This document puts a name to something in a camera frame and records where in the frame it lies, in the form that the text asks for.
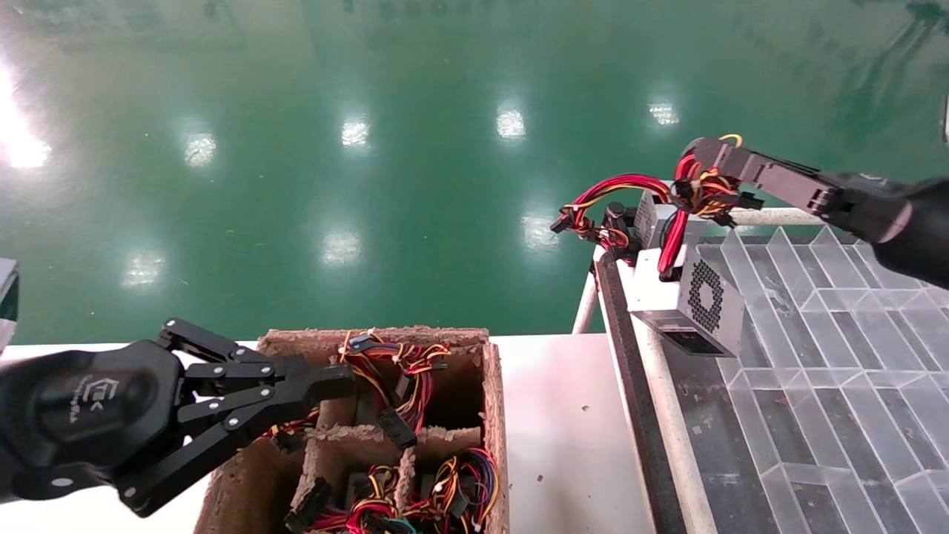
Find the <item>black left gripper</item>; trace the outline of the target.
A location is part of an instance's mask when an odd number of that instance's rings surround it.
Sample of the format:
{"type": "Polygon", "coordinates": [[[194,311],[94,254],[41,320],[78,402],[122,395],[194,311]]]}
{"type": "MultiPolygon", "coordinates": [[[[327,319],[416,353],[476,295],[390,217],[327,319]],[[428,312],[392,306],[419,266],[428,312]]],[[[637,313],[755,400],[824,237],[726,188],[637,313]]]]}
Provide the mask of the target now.
{"type": "Polygon", "coordinates": [[[195,392],[241,392],[225,396],[223,419],[190,443],[116,478],[122,503],[142,518],[267,429],[301,420],[312,406],[355,389],[347,365],[313,364],[302,355],[271,358],[183,319],[166,321],[159,345],[140,340],[4,363],[2,500],[45,501],[112,486],[116,473],[168,429],[181,375],[195,392]],[[184,371],[175,351],[200,362],[184,371]]]}

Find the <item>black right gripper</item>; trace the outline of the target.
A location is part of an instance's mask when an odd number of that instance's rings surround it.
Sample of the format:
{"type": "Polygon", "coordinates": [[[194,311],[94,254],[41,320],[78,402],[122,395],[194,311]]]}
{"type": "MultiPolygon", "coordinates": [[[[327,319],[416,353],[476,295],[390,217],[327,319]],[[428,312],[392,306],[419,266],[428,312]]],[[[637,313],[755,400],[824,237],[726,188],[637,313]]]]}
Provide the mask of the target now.
{"type": "Polygon", "coordinates": [[[827,174],[728,141],[692,142],[701,169],[751,185],[867,243],[889,271],[948,287],[948,182],[827,174]]]}

